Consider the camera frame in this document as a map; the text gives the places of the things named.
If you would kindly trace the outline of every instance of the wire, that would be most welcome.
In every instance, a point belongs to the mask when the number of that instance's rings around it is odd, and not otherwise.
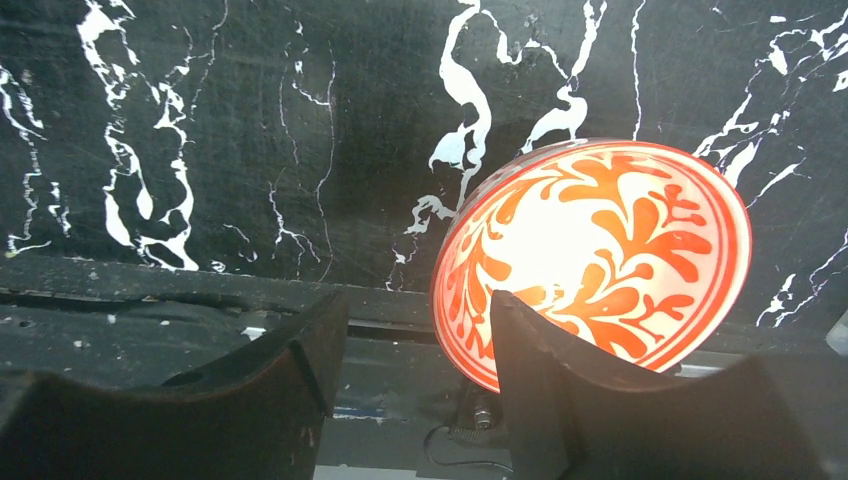
[[[424,437],[424,455],[427,456],[427,460],[434,465],[439,465],[440,467],[487,467],[493,468],[496,470],[500,470],[501,472],[507,475],[507,478],[511,478],[515,473],[512,468],[503,463],[493,462],[490,460],[465,460],[462,462],[442,462],[433,458],[433,453],[431,450],[431,442],[433,440],[433,436],[439,430],[449,429],[447,425],[439,425],[438,427],[430,430],[427,433],[427,436]]]

